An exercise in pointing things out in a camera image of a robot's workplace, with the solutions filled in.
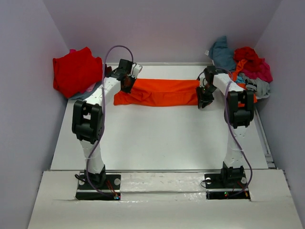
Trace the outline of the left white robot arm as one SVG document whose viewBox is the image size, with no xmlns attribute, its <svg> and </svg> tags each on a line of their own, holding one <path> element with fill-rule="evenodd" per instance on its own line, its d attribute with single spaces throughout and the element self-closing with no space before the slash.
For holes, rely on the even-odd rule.
<svg viewBox="0 0 305 229">
<path fill-rule="evenodd" d="M 99 146 L 105 130 L 106 104 L 118 92 L 130 93 L 141 71 L 140 64 L 121 59 L 117 68 L 106 68 L 101 85 L 92 95 L 73 105 L 72 132 L 82 146 L 86 163 L 82 182 L 93 188 L 103 187 L 106 180 Z"/>
</svg>

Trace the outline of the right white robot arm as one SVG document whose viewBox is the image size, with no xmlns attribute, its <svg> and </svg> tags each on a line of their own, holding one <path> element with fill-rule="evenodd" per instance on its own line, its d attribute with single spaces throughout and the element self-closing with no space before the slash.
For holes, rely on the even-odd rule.
<svg viewBox="0 0 305 229">
<path fill-rule="evenodd" d="M 220 173 L 206 174 L 207 189 L 247 188 L 250 178 L 246 178 L 244 163 L 249 163 L 239 139 L 254 118 L 254 93 L 239 86 L 233 75 L 226 69 L 214 65 L 207 66 L 197 77 L 197 106 L 203 109 L 214 101 L 213 93 L 219 90 L 225 98 L 224 120 L 228 126 L 227 152 Z"/>
</svg>

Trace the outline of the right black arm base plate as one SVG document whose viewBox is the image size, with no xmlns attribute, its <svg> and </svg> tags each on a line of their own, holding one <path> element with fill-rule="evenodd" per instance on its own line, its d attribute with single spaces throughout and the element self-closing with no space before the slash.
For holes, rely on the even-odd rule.
<svg viewBox="0 0 305 229">
<path fill-rule="evenodd" d="M 247 199 L 250 200 L 246 175 L 235 178 L 228 183 L 221 181 L 220 174 L 208 173 L 204 175 L 201 186 L 205 188 L 207 200 Z"/>
</svg>

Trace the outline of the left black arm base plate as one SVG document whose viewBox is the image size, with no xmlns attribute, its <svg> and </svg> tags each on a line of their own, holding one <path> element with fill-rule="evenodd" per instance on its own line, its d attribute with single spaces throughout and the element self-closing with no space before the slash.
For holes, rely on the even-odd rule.
<svg viewBox="0 0 305 229">
<path fill-rule="evenodd" d="M 86 175 L 81 172 L 74 175 L 78 180 L 75 198 L 77 200 L 101 200 L 119 201 L 121 200 L 121 175 L 107 174 L 106 180 L 102 185 L 95 185 L 99 190 L 95 190 L 87 181 Z"/>
</svg>

